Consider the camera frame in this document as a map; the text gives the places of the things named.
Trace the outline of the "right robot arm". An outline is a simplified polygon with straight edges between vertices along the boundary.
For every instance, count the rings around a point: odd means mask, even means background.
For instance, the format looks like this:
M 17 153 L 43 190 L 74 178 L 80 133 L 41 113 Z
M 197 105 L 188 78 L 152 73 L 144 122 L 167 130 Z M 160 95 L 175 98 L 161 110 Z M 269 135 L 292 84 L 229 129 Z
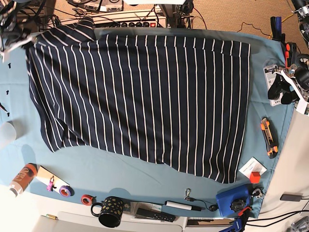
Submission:
M 2 0 L 0 2 L 0 58 L 5 62 L 9 54 L 27 44 L 34 43 L 36 37 L 25 25 L 39 18 L 46 1 L 43 0 L 34 15 L 26 15 L 26 19 L 19 20 L 18 13 L 31 3 L 29 0 Z

